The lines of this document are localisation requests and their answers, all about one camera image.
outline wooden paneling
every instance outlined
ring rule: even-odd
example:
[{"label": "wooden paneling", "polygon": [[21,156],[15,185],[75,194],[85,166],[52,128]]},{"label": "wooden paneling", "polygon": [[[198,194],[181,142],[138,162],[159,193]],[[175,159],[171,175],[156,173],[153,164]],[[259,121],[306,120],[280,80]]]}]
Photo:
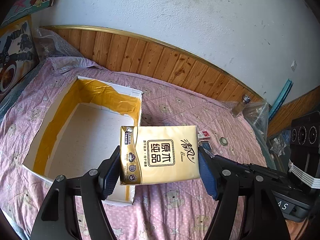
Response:
[{"label": "wooden paneling", "polygon": [[164,48],[152,77],[167,82],[179,56],[180,53]]},{"label": "wooden paneling", "polygon": [[173,70],[168,78],[168,82],[177,86],[182,86],[186,77],[189,74],[190,69],[195,64],[196,60],[180,54]]},{"label": "wooden paneling", "polygon": [[97,32],[94,41],[92,60],[101,66],[107,63],[111,33]]},{"label": "wooden paneling", "polygon": [[207,70],[207,65],[196,60],[190,69],[188,76],[185,78],[182,87],[194,91]]},{"label": "wooden paneling", "polygon": [[81,40],[82,30],[69,30],[68,41],[72,46],[74,46],[77,50],[80,49],[80,40]]},{"label": "wooden paneling", "polygon": [[138,71],[145,46],[145,41],[129,38],[120,70],[136,73]]},{"label": "wooden paneling", "polygon": [[96,37],[96,33],[97,32],[95,31],[86,30],[83,30],[81,32],[79,51],[84,57],[88,59],[92,59],[93,56],[94,40]]},{"label": "wooden paneling", "polygon": [[163,80],[220,101],[238,101],[243,93],[261,100],[226,72],[196,56],[139,37],[86,29],[55,29],[88,59],[112,71]]},{"label": "wooden paneling", "polygon": [[127,36],[112,34],[108,51],[107,64],[105,65],[107,69],[112,71],[121,70],[123,56],[128,39],[129,37]]},{"label": "wooden paneling", "polygon": [[289,127],[291,121],[303,116],[320,104],[320,86],[282,106],[268,125],[268,136]]},{"label": "wooden paneling", "polygon": [[152,77],[163,49],[164,47],[160,44],[148,42],[140,61],[138,74]]}]

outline bed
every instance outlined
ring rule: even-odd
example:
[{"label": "bed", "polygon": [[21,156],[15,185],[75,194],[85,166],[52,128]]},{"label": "bed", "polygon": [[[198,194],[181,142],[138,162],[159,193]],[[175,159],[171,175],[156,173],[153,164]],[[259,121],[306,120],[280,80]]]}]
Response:
[{"label": "bed", "polygon": [[[49,185],[21,167],[42,119],[58,93],[76,76],[141,90],[143,126],[197,125],[207,130],[215,154],[266,166],[251,126],[233,118],[222,103],[167,82],[134,73],[112,72],[81,57],[49,57],[9,108],[0,126],[0,206],[28,234]],[[222,146],[220,137],[228,140]],[[118,239],[202,239],[216,208],[201,179],[136,187],[132,206],[105,205]],[[244,201],[239,198],[231,239],[237,238]],[[83,239],[90,239],[82,203],[76,198]]]}]

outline metal screw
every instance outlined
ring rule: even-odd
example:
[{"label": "metal screw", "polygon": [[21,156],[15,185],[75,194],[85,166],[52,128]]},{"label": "metal screw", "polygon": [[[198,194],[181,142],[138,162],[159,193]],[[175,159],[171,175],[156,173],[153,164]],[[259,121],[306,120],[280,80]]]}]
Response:
[{"label": "metal screw", "polygon": [[89,171],[89,175],[90,176],[94,176],[98,173],[98,171],[96,169],[92,169],[91,171]]},{"label": "metal screw", "polygon": [[56,180],[57,181],[62,181],[64,179],[64,176],[63,175],[59,175],[56,177]]},{"label": "metal screw", "polygon": [[222,174],[223,174],[224,176],[229,176],[229,175],[231,175],[231,171],[229,171],[229,170],[223,170],[223,171],[222,171]]},{"label": "metal screw", "polygon": [[258,176],[256,176],[256,180],[261,182],[261,181],[263,181],[263,177],[258,175]]}]

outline teddy bear print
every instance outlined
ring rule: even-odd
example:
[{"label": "teddy bear print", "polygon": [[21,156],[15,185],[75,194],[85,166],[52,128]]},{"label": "teddy bear print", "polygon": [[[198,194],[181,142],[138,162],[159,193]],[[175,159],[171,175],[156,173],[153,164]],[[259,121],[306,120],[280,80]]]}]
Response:
[{"label": "teddy bear print", "polygon": [[192,231],[197,231],[197,232],[201,232],[201,231],[207,231],[208,230],[208,226],[206,225],[207,221],[209,220],[208,216],[205,215],[197,215],[195,216],[195,226],[192,227]]},{"label": "teddy bear print", "polygon": [[170,114],[172,113],[172,110],[167,105],[161,104],[158,107],[161,113],[170,113]]},{"label": "teddy bear print", "polygon": [[8,214],[9,217],[11,217],[13,220],[15,220],[14,219],[14,209],[13,209],[12,205],[10,205],[9,203],[5,204],[4,210]]},{"label": "teddy bear print", "polygon": [[145,121],[147,124],[152,123],[152,116],[150,114],[142,114],[141,118],[143,121]]},{"label": "teddy bear print", "polygon": [[203,110],[204,110],[205,112],[207,112],[207,113],[210,112],[210,111],[209,111],[209,108],[207,108],[206,106],[203,107]]},{"label": "teddy bear print", "polygon": [[217,132],[213,131],[213,135],[214,135],[218,140],[220,139],[220,135],[219,135]]},{"label": "teddy bear print", "polygon": [[177,208],[179,206],[183,206],[185,203],[184,199],[180,198],[180,192],[177,188],[164,193],[163,197],[169,201],[169,203],[165,205],[167,209]]},{"label": "teddy bear print", "polygon": [[199,114],[193,114],[194,117],[196,117],[196,119],[198,119],[199,121],[201,121],[200,115]]},{"label": "teddy bear print", "polygon": [[146,95],[146,96],[149,96],[149,95],[152,94],[152,90],[149,89],[149,88],[146,88],[146,87],[143,87],[143,88],[142,88],[142,92],[143,92],[143,94]]},{"label": "teddy bear print", "polygon": [[63,82],[64,82],[63,78],[54,80],[51,84],[49,84],[48,89],[60,88],[62,87]]},{"label": "teddy bear print", "polygon": [[155,240],[156,237],[152,235],[153,230],[157,229],[156,225],[153,225],[147,221],[143,222],[143,231],[139,231],[139,236],[146,240]]},{"label": "teddy bear print", "polygon": [[14,152],[12,154],[12,161],[10,166],[16,166],[17,168],[20,168],[21,162],[20,162],[20,153],[19,152]]},{"label": "teddy bear print", "polygon": [[84,234],[85,236],[88,236],[89,235],[89,230],[87,228],[87,222],[85,220],[84,214],[78,213],[78,223],[79,223],[80,232],[82,234]]},{"label": "teddy bear print", "polygon": [[30,204],[32,198],[26,188],[24,188],[24,191],[20,194],[19,198],[23,201],[23,204],[26,205],[28,209],[32,209],[32,205]]},{"label": "teddy bear print", "polygon": [[232,156],[236,156],[235,150],[233,149],[233,147],[229,148],[229,152]]},{"label": "teddy bear print", "polygon": [[178,97],[176,97],[175,100],[176,100],[176,102],[179,103],[179,104],[183,104],[183,102],[184,102],[181,98],[178,98]]},{"label": "teddy bear print", "polygon": [[15,124],[15,123],[12,123],[12,124],[9,126],[8,135],[9,135],[9,136],[14,135],[16,129],[17,129],[16,124]]},{"label": "teddy bear print", "polygon": [[41,110],[39,110],[39,109],[32,110],[31,115],[29,117],[30,121],[33,121],[34,119],[38,118],[40,113],[41,113]]}]

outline open box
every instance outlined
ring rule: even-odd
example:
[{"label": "open box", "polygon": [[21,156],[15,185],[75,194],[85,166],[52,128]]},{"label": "open box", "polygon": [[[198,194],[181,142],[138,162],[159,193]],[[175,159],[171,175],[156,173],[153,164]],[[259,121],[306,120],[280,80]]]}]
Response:
[{"label": "open box", "polygon": [[[120,127],[140,125],[141,98],[139,90],[75,78],[48,109],[22,166],[50,184],[98,168],[120,145]],[[134,193],[118,182],[104,202],[131,205]]]}]

